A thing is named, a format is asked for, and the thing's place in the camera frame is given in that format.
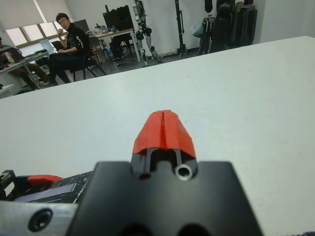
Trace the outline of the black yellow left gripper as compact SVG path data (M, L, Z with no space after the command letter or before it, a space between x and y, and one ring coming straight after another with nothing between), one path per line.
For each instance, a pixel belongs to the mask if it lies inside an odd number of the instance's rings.
M53 175L16 176L13 170L5 170L0 174L0 197L18 198L31 185L51 185L59 180L63 178ZM10 184L13 184L13 189L6 193Z

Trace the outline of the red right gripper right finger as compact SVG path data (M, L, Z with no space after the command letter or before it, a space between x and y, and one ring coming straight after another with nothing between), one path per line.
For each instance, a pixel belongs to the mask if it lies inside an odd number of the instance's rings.
M197 160L193 141L176 113L162 111L162 148L175 152L175 166L186 164L196 170Z

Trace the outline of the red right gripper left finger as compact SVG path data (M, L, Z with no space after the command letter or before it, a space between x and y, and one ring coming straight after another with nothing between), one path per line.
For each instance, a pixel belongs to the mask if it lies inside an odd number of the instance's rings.
M151 177L163 154L162 121L163 111L150 114L134 141L130 164L134 175L139 179Z

